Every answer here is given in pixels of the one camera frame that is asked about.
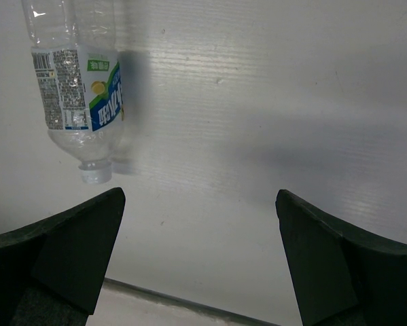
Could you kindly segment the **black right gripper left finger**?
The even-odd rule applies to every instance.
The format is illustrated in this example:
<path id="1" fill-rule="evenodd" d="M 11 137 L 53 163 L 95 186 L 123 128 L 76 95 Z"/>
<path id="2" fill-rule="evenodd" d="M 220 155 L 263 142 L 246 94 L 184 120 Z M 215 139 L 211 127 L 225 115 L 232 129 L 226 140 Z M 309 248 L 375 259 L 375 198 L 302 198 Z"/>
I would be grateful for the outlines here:
<path id="1" fill-rule="evenodd" d="M 112 188 L 0 234 L 0 325 L 85 325 L 94 314 L 124 214 Z"/>

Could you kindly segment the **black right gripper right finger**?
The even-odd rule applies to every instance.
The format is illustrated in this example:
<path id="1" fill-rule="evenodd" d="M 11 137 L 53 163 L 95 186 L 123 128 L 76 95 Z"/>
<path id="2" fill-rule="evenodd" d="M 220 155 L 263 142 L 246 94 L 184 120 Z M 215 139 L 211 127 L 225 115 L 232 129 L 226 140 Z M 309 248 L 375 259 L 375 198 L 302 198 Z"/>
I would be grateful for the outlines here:
<path id="1" fill-rule="evenodd" d="M 407 325 L 407 244 L 286 189 L 275 208 L 303 325 Z"/>

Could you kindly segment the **clear bottle with label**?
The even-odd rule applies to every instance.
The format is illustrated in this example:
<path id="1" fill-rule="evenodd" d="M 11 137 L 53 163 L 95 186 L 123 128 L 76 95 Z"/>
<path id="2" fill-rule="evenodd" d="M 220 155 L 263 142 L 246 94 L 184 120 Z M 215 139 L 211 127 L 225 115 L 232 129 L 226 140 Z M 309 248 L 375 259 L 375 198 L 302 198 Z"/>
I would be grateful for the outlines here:
<path id="1" fill-rule="evenodd" d="M 23 1 L 48 136 L 87 184 L 111 179 L 124 130 L 113 1 Z"/>

